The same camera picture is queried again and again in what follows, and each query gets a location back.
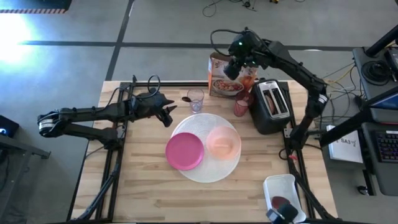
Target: box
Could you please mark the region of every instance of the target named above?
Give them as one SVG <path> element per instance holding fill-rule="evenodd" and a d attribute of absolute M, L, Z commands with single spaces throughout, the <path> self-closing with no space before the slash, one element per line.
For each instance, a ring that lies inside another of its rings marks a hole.
<path fill-rule="evenodd" d="M 212 53 L 209 58 L 208 78 L 210 96 L 234 98 L 240 91 L 249 91 L 257 78 L 257 68 L 242 67 L 239 76 L 230 80 L 224 73 L 230 57 Z"/>

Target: gray floor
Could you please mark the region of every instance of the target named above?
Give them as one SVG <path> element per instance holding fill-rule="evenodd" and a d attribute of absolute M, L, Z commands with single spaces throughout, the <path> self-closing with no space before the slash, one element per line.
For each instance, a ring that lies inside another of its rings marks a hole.
<path fill-rule="evenodd" d="M 128 0 L 73 0 L 63 15 L 0 14 L 4 33 L 0 37 L 0 114 L 21 124 L 17 138 L 52 151 L 49 160 L 34 159 L 22 184 L 17 206 L 28 223 L 62 222 L 66 219 L 87 141 L 62 136 L 45 139 L 35 123 L 38 114 L 61 107 L 96 105 L 114 47 L 12 46 L 9 40 L 115 42 Z M 370 45 L 396 25 L 398 7 L 393 0 L 281 0 L 271 4 L 258 0 L 257 12 L 229 1 L 218 4 L 217 14 L 203 17 L 201 10 L 211 1 L 136 0 L 124 42 L 199 43 L 210 42 L 214 29 L 241 30 L 244 26 L 268 39 L 286 45 Z M 219 35 L 227 44 L 233 36 Z M 140 80 L 158 74 L 163 80 L 206 80 L 211 49 L 122 47 L 112 80 Z M 291 51 L 320 77 L 351 63 L 351 52 Z M 332 75 L 336 79 L 344 71 Z M 260 76 L 290 79 L 279 70 L 260 71 Z M 358 74 L 353 80 L 359 89 Z M 352 89 L 349 76 L 341 84 Z M 340 93 L 331 92 L 332 97 Z M 347 109 L 346 97 L 335 100 L 336 114 Z M 358 110 L 353 102 L 347 116 Z M 331 108 L 325 115 L 331 114 Z M 378 192 L 365 197 L 355 191 L 363 184 L 361 166 L 335 162 L 325 164 L 339 217 L 344 220 L 396 223 L 397 197 Z"/>

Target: small brown item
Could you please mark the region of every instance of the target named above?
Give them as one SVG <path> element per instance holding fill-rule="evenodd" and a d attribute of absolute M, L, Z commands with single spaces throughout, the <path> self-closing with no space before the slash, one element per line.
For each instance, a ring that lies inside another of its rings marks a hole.
<path fill-rule="evenodd" d="M 290 203 L 289 200 L 287 200 L 284 197 L 280 197 L 280 196 L 275 196 L 271 199 L 271 205 L 275 208 L 278 209 L 281 205 L 286 204 L 286 203 Z"/>

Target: wooden tabletop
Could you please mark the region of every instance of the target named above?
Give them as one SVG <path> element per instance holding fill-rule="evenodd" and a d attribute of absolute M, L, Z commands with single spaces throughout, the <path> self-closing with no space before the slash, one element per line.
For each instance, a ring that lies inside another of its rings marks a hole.
<path fill-rule="evenodd" d="M 307 92 L 297 82 L 288 83 L 294 114 L 300 122 Z M 104 82 L 99 106 L 108 102 L 119 85 L 120 82 Z M 172 111 L 174 121 L 169 128 L 155 117 L 129 123 L 113 221 L 268 222 L 262 183 L 270 175 L 289 173 L 287 162 L 278 157 L 279 150 L 284 147 L 282 134 L 259 134 L 249 113 L 237 118 L 233 114 L 233 100 L 209 96 L 207 88 L 203 88 L 202 112 L 220 115 L 236 128 L 242 139 L 241 158 L 235 170 L 223 180 L 210 184 L 189 180 L 167 163 L 164 153 L 174 128 L 191 115 L 189 104 L 181 100 L 188 90 L 188 87 L 161 88 L 161 92 L 175 100 L 178 106 Z M 141 91 L 146 88 L 136 88 L 134 93 Z M 95 128 L 108 126 L 111 126 L 109 121 L 94 123 Z M 308 143 L 318 145 L 311 139 Z M 88 153 L 100 146 L 98 141 L 90 142 Z M 312 192 L 328 212 L 336 216 L 322 152 L 306 146 L 303 156 Z M 81 215 L 98 193 L 105 158 L 106 150 L 100 150 L 85 161 L 72 217 Z M 303 210 L 307 211 L 302 192 L 300 198 Z M 106 197 L 104 215 L 108 211 L 108 202 L 109 197 Z"/>

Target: toaster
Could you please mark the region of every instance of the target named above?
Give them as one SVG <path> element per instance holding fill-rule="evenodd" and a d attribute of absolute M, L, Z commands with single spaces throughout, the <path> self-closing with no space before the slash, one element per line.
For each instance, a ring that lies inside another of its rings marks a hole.
<path fill-rule="evenodd" d="M 253 96 L 253 103 L 249 110 L 258 132 L 273 134 L 282 131 L 292 113 L 280 90 L 279 82 L 260 79 L 253 85 L 250 94 Z"/>

